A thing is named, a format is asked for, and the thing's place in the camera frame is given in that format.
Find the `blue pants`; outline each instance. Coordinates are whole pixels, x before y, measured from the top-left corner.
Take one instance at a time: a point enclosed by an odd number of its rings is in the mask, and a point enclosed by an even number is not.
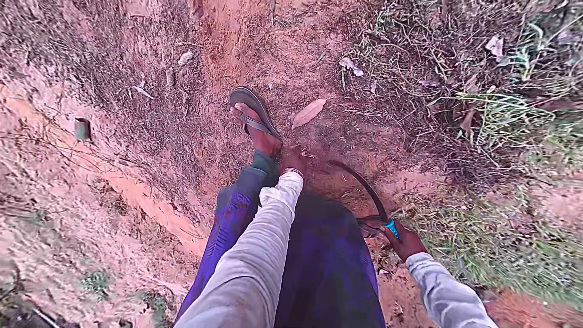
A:
[[[219,192],[215,223],[196,279],[177,319],[201,294],[222,254],[259,206],[259,191],[277,183],[275,162],[256,151],[234,185]],[[354,215],[302,192],[291,225],[275,327],[385,327],[373,262]]]

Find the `dirt path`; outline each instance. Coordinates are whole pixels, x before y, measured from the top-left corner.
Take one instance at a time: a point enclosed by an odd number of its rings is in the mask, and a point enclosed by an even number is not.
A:
[[[423,159],[403,148],[402,129],[355,118],[350,110],[369,96],[341,88],[337,60],[368,24],[362,13],[380,5],[7,0],[0,71],[6,272],[20,272],[27,297],[45,311],[82,326],[172,320],[194,280],[216,194],[251,159],[251,141],[227,106],[237,85],[262,95],[287,145],[317,156],[308,187],[358,217],[374,214],[372,202],[352,178],[325,168],[327,159],[363,172],[388,209],[403,207],[405,192],[437,192],[449,177],[438,166],[420,172]],[[188,51],[193,57],[179,65]],[[293,114],[320,98],[328,99],[325,110],[292,131]],[[90,120],[92,144],[75,141],[75,117]],[[375,257],[382,245],[370,247]],[[434,326],[406,269],[383,269],[387,323]],[[106,299],[80,285],[99,270],[111,276]],[[163,315],[139,291],[162,297]]]

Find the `white sleeve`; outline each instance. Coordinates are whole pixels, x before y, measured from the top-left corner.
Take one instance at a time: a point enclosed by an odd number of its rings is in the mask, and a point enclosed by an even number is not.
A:
[[[405,261],[417,282],[423,306],[441,328],[497,328],[482,301],[467,285],[456,281],[447,269],[427,253]]]
[[[273,327],[303,183],[299,174],[286,172],[274,188],[261,190],[262,207],[175,328]]]

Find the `curved blade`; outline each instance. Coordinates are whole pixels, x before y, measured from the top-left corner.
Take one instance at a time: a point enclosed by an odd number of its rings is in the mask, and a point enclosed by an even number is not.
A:
[[[382,206],[381,200],[378,198],[377,192],[374,191],[374,189],[370,186],[370,184],[368,184],[368,182],[360,174],[358,174],[350,166],[348,166],[348,165],[346,165],[338,160],[329,160],[329,161],[327,161],[327,163],[330,165],[337,166],[337,167],[343,169],[344,171],[347,171],[348,173],[350,173],[353,177],[355,177],[356,180],[358,180],[360,182],[360,184],[363,185],[363,187],[366,189],[366,191],[368,192],[370,197],[373,199],[374,205],[377,206],[378,216],[381,217],[381,220],[385,223],[389,222],[389,217],[387,216],[387,212],[385,211],[385,207]]]

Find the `blue handle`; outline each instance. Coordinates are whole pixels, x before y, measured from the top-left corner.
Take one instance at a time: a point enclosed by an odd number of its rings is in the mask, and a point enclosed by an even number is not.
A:
[[[389,223],[385,223],[385,226],[391,230],[397,239],[399,239],[399,232],[397,231],[397,228],[395,228],[395,220],[391,220]]]

